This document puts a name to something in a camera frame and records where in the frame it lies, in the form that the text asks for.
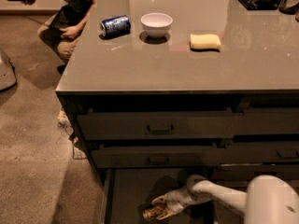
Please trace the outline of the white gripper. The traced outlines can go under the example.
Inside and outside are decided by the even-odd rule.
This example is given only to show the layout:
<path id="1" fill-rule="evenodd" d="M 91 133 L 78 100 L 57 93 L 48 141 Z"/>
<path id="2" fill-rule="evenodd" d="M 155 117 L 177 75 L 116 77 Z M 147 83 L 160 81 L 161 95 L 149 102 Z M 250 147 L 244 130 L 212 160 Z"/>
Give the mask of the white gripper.
<path id="1" fill-rule="evenodd" d="M 186 188 L 175 189 L 161 195 L 151 201 L 152 204 L 166 204 L 167 209 L 160 210 L 157 215 L 158 220 L 163 220 L 182 212 L 192 204 L 194 195 Z"/>

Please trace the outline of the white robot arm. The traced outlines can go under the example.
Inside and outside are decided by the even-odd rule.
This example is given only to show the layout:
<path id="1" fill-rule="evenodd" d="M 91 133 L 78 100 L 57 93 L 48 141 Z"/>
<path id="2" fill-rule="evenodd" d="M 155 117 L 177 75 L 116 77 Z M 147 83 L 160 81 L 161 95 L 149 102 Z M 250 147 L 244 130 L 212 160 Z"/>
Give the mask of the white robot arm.
<path id="1" fill-rule="evenodd" d="M 200 175 L 191 175 L 186 185 L 154 199 L 165 219 L 181 213 L 188 206 L 215 200 L 239 211 L 244 224 L 299 224 L 299 196 L 282 179 L 272 175 L 253 178 L 246 191 L 217 185 Z"/>

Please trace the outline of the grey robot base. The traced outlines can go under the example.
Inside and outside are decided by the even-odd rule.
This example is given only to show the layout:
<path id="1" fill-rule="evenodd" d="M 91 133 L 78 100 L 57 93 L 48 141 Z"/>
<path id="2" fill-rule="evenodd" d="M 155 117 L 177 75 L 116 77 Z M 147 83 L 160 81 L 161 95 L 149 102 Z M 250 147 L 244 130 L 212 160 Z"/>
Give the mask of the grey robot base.
<path id="1" fill-rule="evenodd" d="M 13 87 L 17 83 L 15 68 L 8 55 L 0 48 L 0 91 Z"/>

